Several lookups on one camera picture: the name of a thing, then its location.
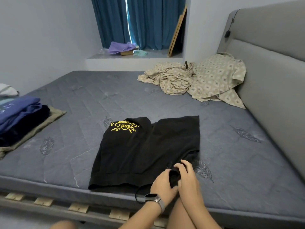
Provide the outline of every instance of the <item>gray mattress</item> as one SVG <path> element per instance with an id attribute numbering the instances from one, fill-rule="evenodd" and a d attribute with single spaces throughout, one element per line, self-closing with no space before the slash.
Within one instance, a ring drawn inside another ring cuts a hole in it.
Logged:
<path id="1" fill-rule="evenodd" d="M 107 126 L 140 116 L 155 122 L 200 115 L 198 179 L 216 220 L 240 228 L 277 222 L 277 228 L 305 228 L 304 182 L 249 111 L 166 95 L 137 81 L 139 74 L 75 71 L 29 93 L 67 114 L 0 161 L 0 189 L 139 209 L 132 194 L 87 189 Z"/>

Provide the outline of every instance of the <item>smartwatch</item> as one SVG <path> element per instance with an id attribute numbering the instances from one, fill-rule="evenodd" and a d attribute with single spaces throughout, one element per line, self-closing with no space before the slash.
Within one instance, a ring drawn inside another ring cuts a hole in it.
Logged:
<path id="1" fill-rule="evenodd" d="M 145 202 L 148 201 L 155 201 L 159 204 L 159 206 L 161 207 L 161 213 L 164 212 L 165 210 L 165 204 L 163 202 L 163 200 L 161 199 L 160 195 L 158 194 L 147 194 L 145 195 Z"/>

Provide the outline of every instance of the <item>gray headboard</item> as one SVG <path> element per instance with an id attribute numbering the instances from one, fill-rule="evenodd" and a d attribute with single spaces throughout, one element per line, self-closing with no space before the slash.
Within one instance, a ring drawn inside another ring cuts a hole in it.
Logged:
<path id="1" fill-rule="evenodd" d="M 240 9 L 218 52 L 247 67 L 238 94 L 305 178 L 305 0 Z"/>

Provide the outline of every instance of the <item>blue curtain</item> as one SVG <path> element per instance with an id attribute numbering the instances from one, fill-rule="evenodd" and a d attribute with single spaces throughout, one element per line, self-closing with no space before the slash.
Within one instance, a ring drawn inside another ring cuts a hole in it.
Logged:
<path id="1" fill-rule="evenodd" d="M 112 41 L 131 41 L 125 0 L 92 0 L 92 4 L 104 48 L 109 48 Z"/>
<path id="2" fill-rule="evenodd" d="M 132 42 L 140 49 L 167 49 L 185 0 L 127 0 Z"/>

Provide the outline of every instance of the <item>cable on headboard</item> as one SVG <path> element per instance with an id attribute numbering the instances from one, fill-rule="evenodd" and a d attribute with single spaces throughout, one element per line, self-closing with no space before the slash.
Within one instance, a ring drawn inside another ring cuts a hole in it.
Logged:
<path id="1" fill-rule="evenodd" d="M 229 29 L 227 30 L 226 34 L 224 35 L 224 37 L 225 37 L 225 38 L 230 37 L 230 34 L 231 34 L 230 28 L 231 28 L 231 26 L 232 26 L 232 23 L 234 23 L 235 16 L 236 16 L 236 14 L 237 14 L 237 12 L 238 12 L 239 10 L 240 10 L 240 9 L 238 9 L 238 10 L 236 11 L 236 13 L 235 13 L 234 17 L 232 18 L 232 21 L 231 21 L 230 27 L 229 27 Z"/>

